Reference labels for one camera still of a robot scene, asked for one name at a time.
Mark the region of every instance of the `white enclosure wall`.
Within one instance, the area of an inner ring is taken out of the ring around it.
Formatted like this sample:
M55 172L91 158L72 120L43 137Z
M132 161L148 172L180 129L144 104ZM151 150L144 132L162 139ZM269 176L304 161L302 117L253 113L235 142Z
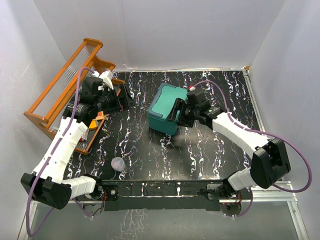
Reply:
M250 68L266 129L290 139L309 159L313 183L298 193L310 239L319 239L320 1L287 0ZM303 161L289 152L294 188L307 182Z
M34 0L64 58L85 37L116 70L251 65L284 0Z
M27 194L20 184L50 144L24 115L65 63L32 0L0 0L0 239L16 239Z

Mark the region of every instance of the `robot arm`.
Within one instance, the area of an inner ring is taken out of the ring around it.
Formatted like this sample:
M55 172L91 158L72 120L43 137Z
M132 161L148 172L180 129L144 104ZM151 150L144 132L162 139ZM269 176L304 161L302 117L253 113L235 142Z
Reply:
M174 121L180 111L177 124L192 128L194 121L217 131L240 148L252 159L251 167L236 171L222 181L222 185L215 189L217 194L230 197L235 192L259 186L267 189L284 175L290 172L285 143L277 138L268 139L266 136L246 131L246 126L234 119L224 109L211 106L201 89L194 89L187 93L187 99L177 98L166 121Z
M100 180L92 175L63 180L68 161L73 154L80 138L87 131L92 119L98 112L105 114L129 109L134 102L124 84L119 86L120 94L110 81L111 73L104 72L97 77L86 77L82 82L80 101L77 104L74 119L70 124L74 106L74 98L63 112L59 129L40 163L32 174L24 173L21 183L29 194L31 186L41 168L48 161L47 166L39 176L32 199L56 209L64 208L70 199L84 194L99 196Z

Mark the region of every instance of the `small cup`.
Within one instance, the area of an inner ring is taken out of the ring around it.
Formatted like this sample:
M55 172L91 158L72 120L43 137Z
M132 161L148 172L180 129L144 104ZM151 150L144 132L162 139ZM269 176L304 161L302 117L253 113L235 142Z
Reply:
M122 172L126 168L125 161L121 158L116 156L114 159L111 161L111 167L118 172Z

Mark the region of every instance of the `black table surface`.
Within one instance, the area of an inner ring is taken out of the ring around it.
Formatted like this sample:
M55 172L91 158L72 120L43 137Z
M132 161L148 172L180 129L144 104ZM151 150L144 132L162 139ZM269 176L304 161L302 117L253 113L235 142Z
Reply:
M83 174L104 180L219 180L247 168L251 159L224 135L196 122L192 128L179 127L174 136L149 128L147 110L163 83L188 88L203 80L217 83L225 94L232 115L249 128L259 129L242 71L122 72L136 106L110 114L97 134L88 155L75 152L64 178ZM223 106L220 92L203 83L206 97ZM122 157L125 171L111 167Z

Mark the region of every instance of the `orange object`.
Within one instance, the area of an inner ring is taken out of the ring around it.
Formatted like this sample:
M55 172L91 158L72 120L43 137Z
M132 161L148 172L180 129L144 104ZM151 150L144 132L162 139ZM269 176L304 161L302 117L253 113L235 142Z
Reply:
M60 124L63 109L76 91L78 70L81 67L88 67L101 74L108 69L112 71L116 67L113 62L105 61L97 57L97 53L102 47L103 43L101 41L85 38L83 43L40 94L34 104L28 111L24 112L24 115L50 139L54 139L56 135L55 129L57 129ZM87 70L83 71L80 78L81 81L87 73ZM124 83L124 81L113 78L112 83L119 85ZM77 152L83 154L89 153L89 148L105 119L106 115L102 118L90 143L83 147L77 147L75 149Z
M99 123L97 120L92 120L92 122L90 123L89 129L90 130L96 130L99 126Z
M104 119L104 111L98 112L98 115L96 116L95 120L102 120Z

